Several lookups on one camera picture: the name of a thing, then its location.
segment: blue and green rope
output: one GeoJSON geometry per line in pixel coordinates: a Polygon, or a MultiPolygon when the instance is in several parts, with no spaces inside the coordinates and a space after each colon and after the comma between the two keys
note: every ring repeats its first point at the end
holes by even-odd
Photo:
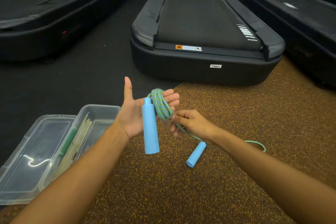
{"type": "MultiPolygon", "coordinates": [[[[152,102],[153,105],[155,107],[155,111],[157,113],[157,115],[159,116],[159,118],[162,121],[167,121],[170,120],[171,116],[173,116],[173,110],[170,108],[170,106],[168,105],[168,103],[166,102],[165,98],[162,96],[163,90],[161,89],[154,89],[152,90],[151,93],[148,94],[148,98],[152,98],[152,102]]],[[[199,137],[188,133],[180,124],[175,123],[175,125],[184,133],[187,134],[193,138],[195,138],[196,140],[202,141],[199,137]]],[[[259,142],[256,141],[249,141],[249,140],[245,140],[247,143],[254,143],[254,144],[258,144],[263,148],[263,152],[266,152],[266,148],[264,145],[262,145],[259,142]]]]}

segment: black treadmill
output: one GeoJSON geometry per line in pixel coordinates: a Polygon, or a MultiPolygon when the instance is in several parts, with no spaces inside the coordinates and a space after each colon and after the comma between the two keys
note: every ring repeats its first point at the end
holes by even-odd
{"type": "Polygon", "coordinates": [[[285,48],[238,0],[148,0],[130,42],[143,73],[244,86],[263,82],[285,48]]]}
{"type": "Polygon", "coordinates": [[[334,0],[242,0],[286,41],[288,55],[319,83],[336,86],[334,0]]]}
{"type": "Polygon", "coordinates": [[[123,0],[0,0],[0,59],[33,60],[53,54],[123,0]]]}

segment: container lid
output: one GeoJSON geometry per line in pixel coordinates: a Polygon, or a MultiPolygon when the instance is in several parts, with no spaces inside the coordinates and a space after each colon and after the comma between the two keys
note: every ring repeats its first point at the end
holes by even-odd
{"type": "Polygon", "coordinates": [[[27,204],[37,196],[39,181],[75,118],[44,115],[35,121],[0,168],[0,205],[27,204]]]}

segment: palm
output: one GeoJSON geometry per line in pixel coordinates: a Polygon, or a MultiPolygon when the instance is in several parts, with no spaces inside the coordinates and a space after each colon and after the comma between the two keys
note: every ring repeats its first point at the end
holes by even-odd
{"type": "MultiPolygon", "coordinates": [[[[179,95],[173,90],[166,90],[162,93],[170,107],[175,110],[179,104],[179,95]]],[[[125,78],[124,103],[116,118],[116,122],[125,130],[128,137],[140,134],[143,129],[142,106],[144,99],[134,100],[132,97],[132,84],[128,77],[125,78]]]]}

